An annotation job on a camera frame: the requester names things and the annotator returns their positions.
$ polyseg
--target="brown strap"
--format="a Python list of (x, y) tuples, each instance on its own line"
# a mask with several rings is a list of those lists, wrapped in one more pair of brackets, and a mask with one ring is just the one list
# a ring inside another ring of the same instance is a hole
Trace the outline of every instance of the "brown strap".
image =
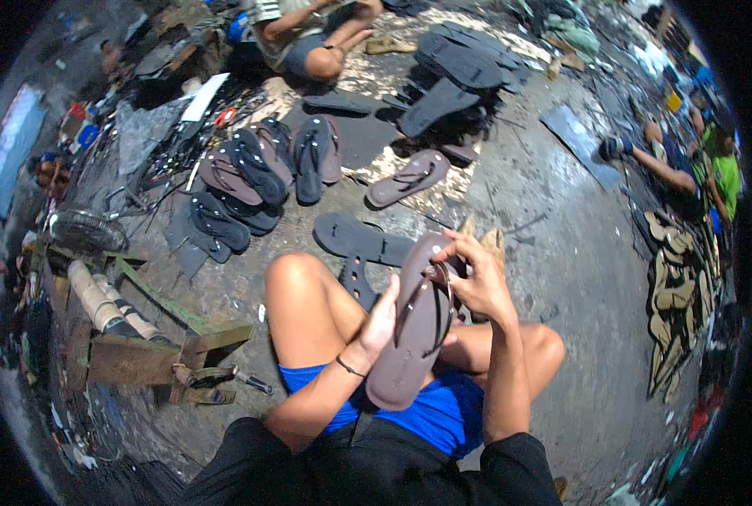
[[(424, 268), (422, 275), (424, 277), (418, 283), (418, 286), (412, 292), (412, 295), (407, 300), (407, 303), (401, 309), (399, 317), (395, 319), (395, 331), (393, 332), (393, 340), (395, 347), (398, 348), (399, 336), (404, 328), (404, 323), (407, 321), (407, 318), (410, 316), (410, 313), (412, 312), (412, 309), (414, 309), (414, 306), (418, 302), (418, 299), (421, 298), (422, 294), (429, 287), (430, 283), (435, 282), (446, 286), (446, 296), (448, 298), (449, 306), (447, 308), (446, 315), (446, 328), (443, 329), (443, 332), (441, 332), (440, 328), (436, 329), (437, 332), (435, 334), (435, 344), (431, 350), (424, 352), (423, 357), (426, 358), (443, 345), (446, 334), (449, 332), (449, 328), (452, 325), (452, 315), (454, 315), (454, 293), (452, 292), (452, 283), (450, 283), (449, 280), (449, 270), (446, 268), (446, 265), (443, 262), (436, 261), (433, 265), (427, 266), (426, 268)], [(439, 322), (440, 318), (435, 318), (436, 326), (439, 324)]]

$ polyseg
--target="wooden plank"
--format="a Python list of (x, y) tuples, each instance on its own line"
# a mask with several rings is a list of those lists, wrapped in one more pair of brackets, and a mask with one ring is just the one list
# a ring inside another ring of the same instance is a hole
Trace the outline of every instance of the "wooden plank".
[(164, 342), (104, 334), (92, 340), (90, 385), (169, 385), (179, 349)]

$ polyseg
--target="leg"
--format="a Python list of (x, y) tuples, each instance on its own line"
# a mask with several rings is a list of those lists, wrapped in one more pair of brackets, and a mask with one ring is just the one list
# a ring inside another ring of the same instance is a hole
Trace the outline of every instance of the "leg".
[(264, 282), (272, 343), (285, 368), (329, 363), (367, 318), (330, 270), (307, 253), (277, 258)]
[[(475, 373), (475, 381), (485, 385), (491, 357), (491, 324), (463, 326), (452, 330), (455, 344), (441, 350), (440, 359), (462, 371)], [(540, 323), (520, 323), (519, 335), (525, 348), (525, 368), (531, 400), (556, 375), (564, 358), (564, 343), (552, 329)]]

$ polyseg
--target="foot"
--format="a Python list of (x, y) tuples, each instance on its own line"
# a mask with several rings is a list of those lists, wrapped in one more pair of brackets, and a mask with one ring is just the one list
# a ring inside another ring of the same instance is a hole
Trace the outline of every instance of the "foot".
[(607, 162), (622, 155), (631, 155), (634, 146), (626, 137), (607, 137), (598, 148), (601, 158)]

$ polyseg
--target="metal sheet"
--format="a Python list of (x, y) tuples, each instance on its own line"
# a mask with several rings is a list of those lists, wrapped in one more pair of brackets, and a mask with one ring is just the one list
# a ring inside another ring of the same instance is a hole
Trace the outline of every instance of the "metal sheet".
[(615, 186), (620, 172), (604, 164), (598, 154), (598, 141), (590, 136), (569, 107), (564, 104), (554, 107), (542, 114), (539, 120), (573, 151), (573, 155), (590, 171), (601, 188), (609, 191)]

